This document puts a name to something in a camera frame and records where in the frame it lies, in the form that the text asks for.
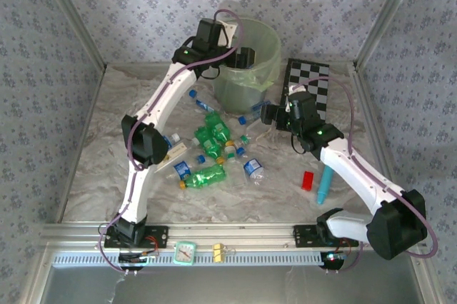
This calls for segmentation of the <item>green bottle yellow cap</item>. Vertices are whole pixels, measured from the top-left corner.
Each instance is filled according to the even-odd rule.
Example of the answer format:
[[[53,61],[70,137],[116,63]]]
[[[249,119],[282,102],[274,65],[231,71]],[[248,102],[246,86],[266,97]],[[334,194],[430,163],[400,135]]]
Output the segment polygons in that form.
[[[200,171],[196,171],[186,179],[179,182],[181,189],[203,188],[226,179],[226,172],[222,165],[216,164]]]
[[[194,131],[194,136],[199,142],[199,145],[204,150],[205,154],[214,159],[219,165],[224,163],[224,157],[222,156],[221,147],[216,142],[212,135],[212,132],[206,126],[200,126]]]

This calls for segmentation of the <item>grey mesh bin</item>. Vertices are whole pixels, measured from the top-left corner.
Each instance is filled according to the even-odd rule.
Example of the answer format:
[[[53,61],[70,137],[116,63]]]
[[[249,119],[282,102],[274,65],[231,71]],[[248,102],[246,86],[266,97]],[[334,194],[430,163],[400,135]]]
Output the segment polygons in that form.
[[[260,92],[249,88],[242,89],[229,86],[227,89],[219,91],[214,88],[214,96],[224,111],[243,114],[248,112],[252,106],[262,102],[265,99],[267,90]]]

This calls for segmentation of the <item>green plastic bin liner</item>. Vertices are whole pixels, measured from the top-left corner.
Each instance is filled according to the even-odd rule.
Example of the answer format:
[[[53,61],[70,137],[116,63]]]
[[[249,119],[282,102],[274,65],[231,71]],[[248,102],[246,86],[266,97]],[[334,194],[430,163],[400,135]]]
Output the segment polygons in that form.
[[[216,90],[249,88],[264,92],[278,79],[281,42],[276,31],[262,21],[242,18],[243,38],[228,65],[220,68]]]

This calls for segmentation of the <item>clear bottle blue label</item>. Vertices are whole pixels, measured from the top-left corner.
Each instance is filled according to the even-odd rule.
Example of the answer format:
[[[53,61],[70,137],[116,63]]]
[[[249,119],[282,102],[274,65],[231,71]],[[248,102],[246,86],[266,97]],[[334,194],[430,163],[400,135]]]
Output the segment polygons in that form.
[[[269,102],[263,102],[263,103],[259,103],[259,104],[255,105],[252,108],[251,115],[252,115],[253,120],[257,120],[261,117],[261,110],[264,106],[267,106],[267,105],[269,105]]]

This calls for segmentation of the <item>crushed bottle blue label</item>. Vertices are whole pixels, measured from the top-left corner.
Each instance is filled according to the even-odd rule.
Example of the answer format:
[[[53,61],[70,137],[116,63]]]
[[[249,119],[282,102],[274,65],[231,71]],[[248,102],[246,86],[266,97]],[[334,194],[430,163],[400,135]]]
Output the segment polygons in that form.
[[[194,168],[195,165],[187,161],[181,161],[173,166],[174,174],[180,181],[187,179]]]
[[[243,165],[244,172],[248,179],[256,185],[264,179],[264,167],[257,158],[252,158]]]

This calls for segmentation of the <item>slim bottle blue cap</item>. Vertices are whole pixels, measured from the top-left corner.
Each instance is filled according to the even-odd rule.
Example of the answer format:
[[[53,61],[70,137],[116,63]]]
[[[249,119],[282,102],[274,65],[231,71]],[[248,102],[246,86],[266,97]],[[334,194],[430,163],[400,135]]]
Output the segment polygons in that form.
[[[201,93],[197,90],[191,89],[189,91],[189,97],[191,98],[192,102],[195,103],[199,108],[207,111],[207,112],[214,112],[215,109],[210,106],[207,101],[204,100]]]

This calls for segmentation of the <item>blue marker pen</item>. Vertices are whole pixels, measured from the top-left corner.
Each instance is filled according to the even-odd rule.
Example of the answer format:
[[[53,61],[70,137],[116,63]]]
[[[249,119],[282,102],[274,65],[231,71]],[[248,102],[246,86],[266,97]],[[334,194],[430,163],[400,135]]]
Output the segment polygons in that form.
[[[327,198],[328,192],[331,188],[331,183],[333,180],[333,169],[325,165],[323,173],[321,176],[321,181],[319,183],[317,199],[316,202],[319,205],[322,205]]]

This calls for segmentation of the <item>white and wooden box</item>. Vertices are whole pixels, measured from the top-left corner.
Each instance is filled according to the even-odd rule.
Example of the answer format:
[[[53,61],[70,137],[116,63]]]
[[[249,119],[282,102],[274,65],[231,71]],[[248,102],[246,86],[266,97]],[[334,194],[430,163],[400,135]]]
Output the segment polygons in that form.
[[[177,143],[174,147],[168,150],[165,159],[157,165],[156,172],[170,166],[173,162],[177,161],[178,158],[182,157],[187,150],[188,147],[184,142]]]

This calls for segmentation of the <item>blue label bottle white cap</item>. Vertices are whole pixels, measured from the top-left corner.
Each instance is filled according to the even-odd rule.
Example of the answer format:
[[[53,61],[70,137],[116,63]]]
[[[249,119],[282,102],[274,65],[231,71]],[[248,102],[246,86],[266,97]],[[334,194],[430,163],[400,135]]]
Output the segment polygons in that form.
[[[177,133],[164,135],[163,138],[168,146],[168,149],[173,148],[181,140],[181,137]]]

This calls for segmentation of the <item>yellow binder clip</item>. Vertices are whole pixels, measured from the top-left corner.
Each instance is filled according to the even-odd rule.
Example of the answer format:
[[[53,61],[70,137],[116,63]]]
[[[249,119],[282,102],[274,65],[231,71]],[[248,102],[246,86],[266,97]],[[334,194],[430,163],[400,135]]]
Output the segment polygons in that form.
[[[229,248],[222,243],[217,243],[213,245],[212,253],[214,263],[224,263],[228,256],[236,254],[236,250],[234,248]]]

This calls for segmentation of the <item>small green clock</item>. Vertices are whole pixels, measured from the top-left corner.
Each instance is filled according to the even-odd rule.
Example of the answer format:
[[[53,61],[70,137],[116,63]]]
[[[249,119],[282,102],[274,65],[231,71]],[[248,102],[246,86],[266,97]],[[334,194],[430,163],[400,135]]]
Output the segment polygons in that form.
[[[190,241],[179,241],[175,246],[174,264],[193,265],[196,256],[196,244]]]

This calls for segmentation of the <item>left electronics board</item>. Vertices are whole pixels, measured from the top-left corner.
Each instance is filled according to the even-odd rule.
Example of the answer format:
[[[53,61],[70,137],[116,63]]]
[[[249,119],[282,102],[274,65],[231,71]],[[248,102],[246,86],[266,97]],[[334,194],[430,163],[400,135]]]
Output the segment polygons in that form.
[[[140,271],[148,263],[149,257],[143,253],[120,253],[118,264],[124,271]]]

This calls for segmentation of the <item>aluminium mounting rail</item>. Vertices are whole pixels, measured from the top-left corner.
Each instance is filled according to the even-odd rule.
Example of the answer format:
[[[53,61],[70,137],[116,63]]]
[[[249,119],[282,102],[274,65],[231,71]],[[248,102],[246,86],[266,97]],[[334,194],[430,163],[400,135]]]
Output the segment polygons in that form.
[[[179,241],[190,241],[202,251],[210,251],[214,244],[222,243],[236,252],[242,251],[289,251],[297,249],[293,238],[294,223],[155,223],[154,226],[168,226],[169,236],[166,248],[159,252],[171,251]],[[55,250],[98,249],[98,242],[105,240],[99,234],[104,224],[98,222],[46,224],[41,233],[40,246]],[[349,250],[357,247],[311,247],[307,250]],[[143,248],[105,248],[106,252],[116,250],[146,250]]]

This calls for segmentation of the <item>aluminium frame post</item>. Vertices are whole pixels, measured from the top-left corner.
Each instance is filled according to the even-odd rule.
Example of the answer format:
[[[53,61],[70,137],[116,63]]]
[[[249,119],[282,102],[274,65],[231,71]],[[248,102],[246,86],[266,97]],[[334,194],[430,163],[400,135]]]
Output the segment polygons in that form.
[[[75,36],[81,42],[84,50],[88,54],[91,62],[95,67],[103,73],[106,69],[106,63],[104,62],[99,50],[96,47],[95,41],[91,37],[88,29],[86,28],[83,19],[78,13],[72,0],[56,0],[59,8],[64,13],[68,23],[73,29]]]
[[[404,0],[384,1],[366,40],[362,44],[360,51],[354,60],[355,70],[360,71],[365,68],[403,1]]]

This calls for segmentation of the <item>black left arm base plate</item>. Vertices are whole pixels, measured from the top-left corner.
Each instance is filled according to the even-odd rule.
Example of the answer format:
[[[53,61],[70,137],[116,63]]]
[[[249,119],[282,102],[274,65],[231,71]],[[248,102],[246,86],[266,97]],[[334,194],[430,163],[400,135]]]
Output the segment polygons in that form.
[[[143,248],[158,249],[166,248],[169,236],[168,226],[146,225],[134,233],[134,239],[123,236],[115,231],[114,227],[107,230],[106,237],[102,246],[105,248]]]

